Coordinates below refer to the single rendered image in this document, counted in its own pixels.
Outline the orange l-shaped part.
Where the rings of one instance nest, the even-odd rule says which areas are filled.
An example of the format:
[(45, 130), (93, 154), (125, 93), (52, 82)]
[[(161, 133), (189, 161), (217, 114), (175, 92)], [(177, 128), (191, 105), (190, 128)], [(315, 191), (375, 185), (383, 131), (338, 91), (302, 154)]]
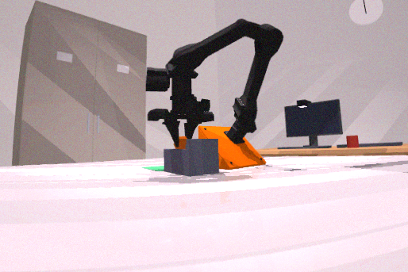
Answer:
[(187, 144), (187, 138), (185, 136), (179, 136), (179, 147), (176, 147), (175, 144), (173, 145), (175, 149), (186, 149), (186, 144)]

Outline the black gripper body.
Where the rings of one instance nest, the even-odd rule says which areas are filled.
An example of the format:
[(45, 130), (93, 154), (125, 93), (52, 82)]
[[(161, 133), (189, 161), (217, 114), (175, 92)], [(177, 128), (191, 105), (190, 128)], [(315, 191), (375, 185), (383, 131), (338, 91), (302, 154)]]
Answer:
[(159, 119), (164, 119), (164, 122), (177, 121), (177, 119), (184, 119), (187, 120), (187, 123), (192, 121), (202, 122), (214, 121), (214, 114), (212, 112), (204, 111), (203, 115), (190, 114), (186, 113), (186, 111), (179, 112), (178, 103), (180, 98), (186, 97), (186, 99), (192, 99), (192, 96), (194, 96), (194, 94), (192, 94), (190, 90), (172, 91), (170, 96), (172, 110), (170, 110), (170, 112), (168, 111), (168, 109), (149, 110), (148, 121), (158, 121)]

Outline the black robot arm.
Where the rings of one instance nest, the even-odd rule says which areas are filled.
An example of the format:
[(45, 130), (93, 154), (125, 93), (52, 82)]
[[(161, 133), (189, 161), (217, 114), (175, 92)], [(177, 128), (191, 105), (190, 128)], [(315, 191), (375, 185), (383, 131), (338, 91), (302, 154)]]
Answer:
[[(190, 90), (191, 79), (196, 79), (198, 73), (194, 71), (203, 60), (223, 48), (239, 40), (243, 36), (254, 39), (255, 55), (250, 67), (248, 81), (244, 93), (240, 98), (235, 98), (233, 105), (236, 121), (229, 131), (224, 134), (234, 143), (243, 144), (247, 133), (257, 130), (257, 98), (264, 80), (268, 64), (272, 56), (279, 50), (283, 42), (283, 34), (276, 27), (263, 24), (259, 25), (245, 19), (238, 19), (227, 28), (216, 32), (195, 44), (188, 44), (177, 48), (172, 58), (165, 64), (165, 68), (147, 68), (146, 91), (165, 92), (170, 87), (174, 90)], [(181, 97), (178, 103), (179, 112), (186, 111), (190, 114), (203, 115), (210, 110), (210, 100), (197, 101)]]

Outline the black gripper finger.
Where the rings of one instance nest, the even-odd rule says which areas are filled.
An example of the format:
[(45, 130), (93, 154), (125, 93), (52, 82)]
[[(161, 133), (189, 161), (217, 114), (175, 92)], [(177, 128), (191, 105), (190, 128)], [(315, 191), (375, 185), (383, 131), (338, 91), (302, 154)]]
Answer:
[(179, 147), (179, 123), (180, 121), (162, 122), (162, 125), (165, 125), (167, 130), (169, 131), (176, 147)]
[(196, 127), (201, 123), (202, 121), (192, 121), (192, 122), (184, 123), (185, 137), (187, 139), (192, 139), (192, 136), (194, 134)]

